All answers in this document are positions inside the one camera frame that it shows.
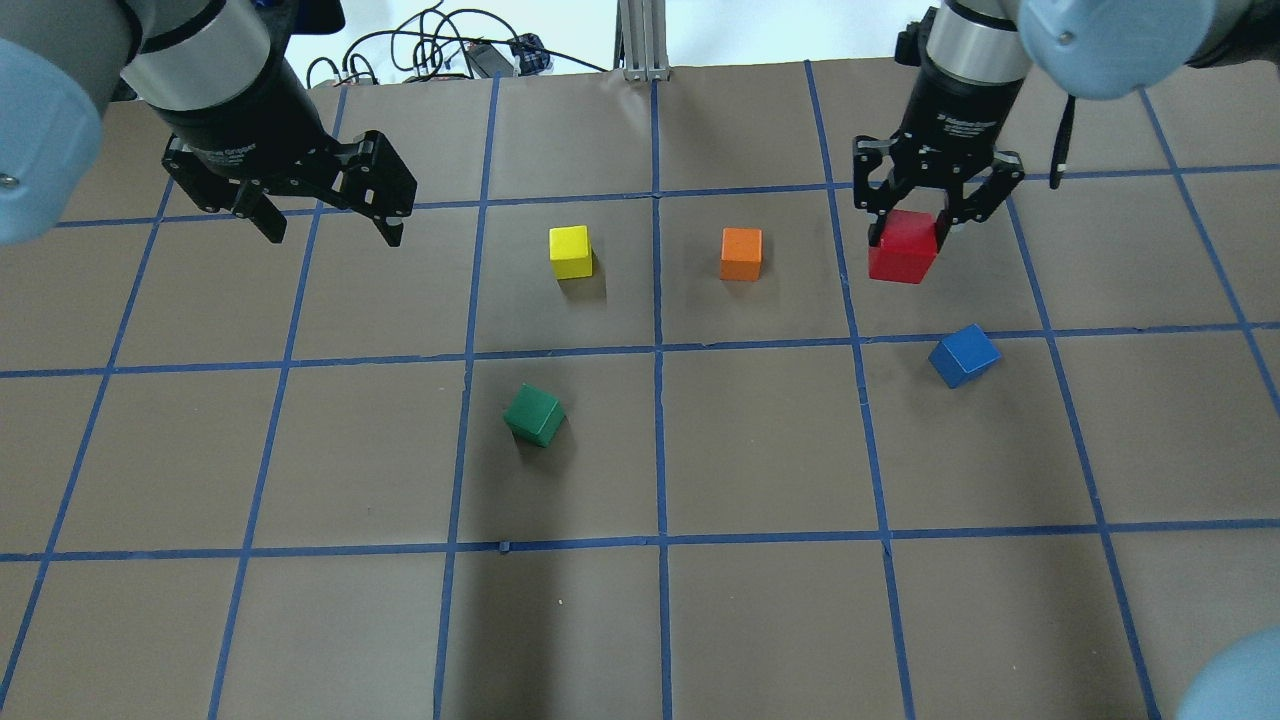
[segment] black ring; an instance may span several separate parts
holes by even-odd
[[[142,44],[142,51],[159,53],[191,38],[197,32],[209,27],[209,23],[214,22],[214,18],[216,18],[225,6],[227,0],[209,0],[205,9],[196,13],[196,15],[189,20],[168,32],[161,32],[160,35],[148,37],[147,41]]]
[[[1018,26],[1014,24],[1014,20],[1009,18],[993,18],[991,15],[983,15],[982,13],[974,10],[973,8],[961,5],[956,0],[946,0],[946,3],[947,8],[951,8],[951,12],[969,20],[970,23],[987,26],[996,29],[1004,29],[1006,32],[1018,32]]]
[[[133,35],[133,40],[129,41],[129,56],[124,60],[124,64],[128,65],[138,56],[138,49],[142,47],[142,20],[138,19],[138,14],[133,12],[133,6],[125,0],[115,0],[115,4],[124,13],[124,22],[129,24],[129,33]]]

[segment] cube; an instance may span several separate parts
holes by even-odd
[[[929,354],[929,363],[955,389],[987,372],[1000,360],[1000,351],[978,325],[947,336]]]
[[[928,213],[891,210],[878,247],[867,254],[873,281],[920,284],[938,256],[938,236]]]
[[[547,447],[564,421],[564,409],[554,395],[522,384],[502,419],[516,437]]]
[[[760,279],[764,264],[764,232],[759,228],[724,228],[721,241],[721,279]]]
[[[552,228],[550,232],[552,270],[556,279],[591,277],[591,238],[586,225]]]

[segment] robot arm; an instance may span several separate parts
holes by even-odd
[[[157,152],[205,211],[280,242],[285,219],[268,195],[317,197],[399,245],[413,176],[380,132],[351,145],[325,132],[250,0],[3,3],[0,68],[0,243],[58,220],[123,77],[173,128]]]
[[[936,254],[952,228],[989,218],[1025,177],[1018,154],[996,141],[1033,61],[1073,99],[1055,151],[1065,158],[1074,97],[1121,97],[1183,64],[1280,63],[1280,0],[943,0],[899,36],[895,56],[920,72],[897,132],[854,141],[854,202],[874,217],[876,256],[905,215],[895,211],[902,199],[918,187],[943,191],[932,237],[915,238],[913,250],[933,245]],[[873,186],[886,159],[893,167]],[[983,173],[966,196],[965,183]],[[899,228],[908,225],[924,228]],[[877,275],[873,263],[872,273],[920,282],[928,266],[914,266]]]

